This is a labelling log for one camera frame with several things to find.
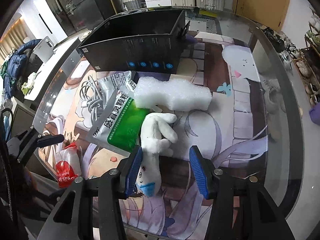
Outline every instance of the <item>bolt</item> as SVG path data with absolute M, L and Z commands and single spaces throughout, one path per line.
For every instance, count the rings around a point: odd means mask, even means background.
M 223 170 L 222 170 L 222 169 L 215 169 L 213 172 L 214 172 L 214 174 L 216 174 L 216 175 L 222 175 Z
M 75 178 L 76 183 L 80 183 L 81 181 L 83 181 L 83 178 L 81 176 Z
M 249 177 L 249 180 L 250 180 L 251 182 L 253 182 L 253 183 L 258 182 L 258 179 L 257 179 L 257 177 L 255 177 L 255 176 L 250 176 L 250 177 Z
M 110 175 L 116 175 L 116 174 L 118 174 L 118 170 L 117 169 L 111 169 L 110 171 L 109 171 L 109 174 Z

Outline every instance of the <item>white foam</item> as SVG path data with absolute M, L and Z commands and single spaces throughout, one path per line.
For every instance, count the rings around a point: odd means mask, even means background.
M 184 79 L 159 81 L 153 77 L 141 77 L 133 98 L 139 108 L 163 105 L 173 111 L 206 111 L 212 94 L 208 87 L 197 86 Z

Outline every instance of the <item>wooden door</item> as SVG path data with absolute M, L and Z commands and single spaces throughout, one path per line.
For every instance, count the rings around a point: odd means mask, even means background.
M 274 30 L 280 30 L 290 0 L 234 0 L 234 12 L 259 22 Z

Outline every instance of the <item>red candy wrapper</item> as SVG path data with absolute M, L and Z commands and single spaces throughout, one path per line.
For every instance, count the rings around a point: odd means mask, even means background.
M 56 153 L 56 170 L 59 187 L 68 187 L 81 175 L 77 146 L 73 142 L 62 151 Z

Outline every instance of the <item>plush hand toy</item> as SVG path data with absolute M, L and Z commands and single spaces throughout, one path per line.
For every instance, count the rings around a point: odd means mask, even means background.
M 148 196 L 154 196 L 161 186 L 159 155 L 172 156 L 171 143 L 178 140 L 176 132 L 168 125 L 177 120 L 175 114 L 148 114 L 141 127 L 143 159 L 137 177 L 137 186 Z

